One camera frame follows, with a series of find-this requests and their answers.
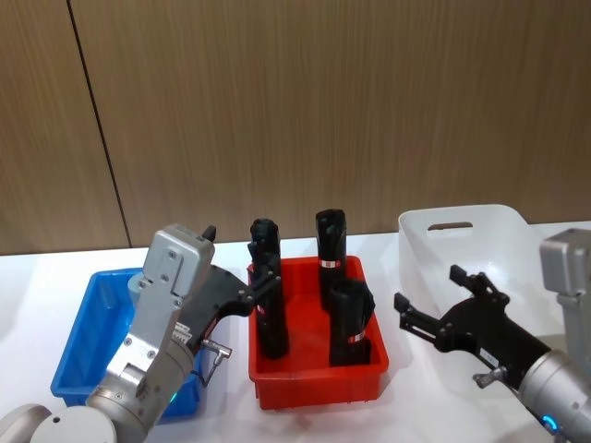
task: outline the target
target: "white plastic bin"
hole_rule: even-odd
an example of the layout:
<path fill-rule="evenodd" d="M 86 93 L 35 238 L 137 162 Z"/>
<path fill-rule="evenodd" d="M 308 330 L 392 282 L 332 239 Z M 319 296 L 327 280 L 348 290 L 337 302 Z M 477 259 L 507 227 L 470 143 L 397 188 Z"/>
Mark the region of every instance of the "white plastic bin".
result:
<path fill-rule="evenodd" d="M 440 317 L 470 296 L 449 280 L 451 265 L 469 274 L 483 271 L 511 298 L 506 312 L 513 321 L 550 347 L 564 349 L 562 312 L 556 295 L 546 291 L 542 281 L 543 238 L 516 210 L 502 205 L 411 210 L 398 222 L 403 294 L 418 309 Z M 449 364 L 440 375 L 457 393 L 474 395 L 477 388 L 471 377 L 487 369 L 474 356 L 459 354 L 443 359 Z M 488 389 L 478 395 L 487 397 Z"/>

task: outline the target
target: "white table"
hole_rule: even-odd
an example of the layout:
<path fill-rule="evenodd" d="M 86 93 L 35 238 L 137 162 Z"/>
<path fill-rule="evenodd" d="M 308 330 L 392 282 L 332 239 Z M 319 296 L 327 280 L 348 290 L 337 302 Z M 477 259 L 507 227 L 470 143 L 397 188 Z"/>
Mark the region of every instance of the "white table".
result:
<path fill-rule="evenodd" d="M 550 235 L 591 222 L 537 225 Z M 64 408 L 49 390 L 54 371 L 92 273 L 141 267 L 143 249 L 0 257 L 0 416 L 27 402 Z M 451 393 L 437 377 L 442 358 L 432 344 L 398 329 L 392 295 L 401 290 L 398 234 L 352 235 L 347 252 L 361 258 L 376 301 L 388 355 L 389 384 L 377 401 L 263 412 L 248 378 L 247 320 L 224 319 L 213 338 L 234 349 L 202 395 L 198 414 L 158 425 L 148 442 L 322 441 L 404 443 L 550 442 L 551 438 L 503 386 L 487 398 Z M 315 239 L 282 241 L 283 257 L 316 254 Z M 246 243 L 219 244 L 214 263 L 246 280 Z"/>

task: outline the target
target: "black cylindrical object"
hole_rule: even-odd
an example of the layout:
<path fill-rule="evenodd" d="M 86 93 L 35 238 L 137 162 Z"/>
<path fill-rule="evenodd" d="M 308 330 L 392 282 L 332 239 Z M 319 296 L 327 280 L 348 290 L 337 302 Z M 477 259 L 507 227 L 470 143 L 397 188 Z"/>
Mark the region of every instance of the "black cylindrical object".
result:
<path fill-rule="evenodd" d="M 320 302 L 329 310 L 331 285 L 346 275 L 347 223 L 343 210 L 323 210 L 316 214 Z"/>
<path fill-rule="evenodd" d="M 366 365 L 371 357 L 371 341 L 366 327 L 376 307 L 364 281 L 342 280 L 331 287 L 332 366 Z"/>
<path fill-rule="evenodd" d="M 269 270 L 281 276 L 279 229 L 269 219 L 256 219 L 250 226 L 252 242 L 248 251 L 252 256 L 251 280 L 256 281 Z M 281 358 L 289 352 L 285 301 L 282 285 L 265 294 L 256 307 L 257 338 L 260 351 L 268 358 Z"/>

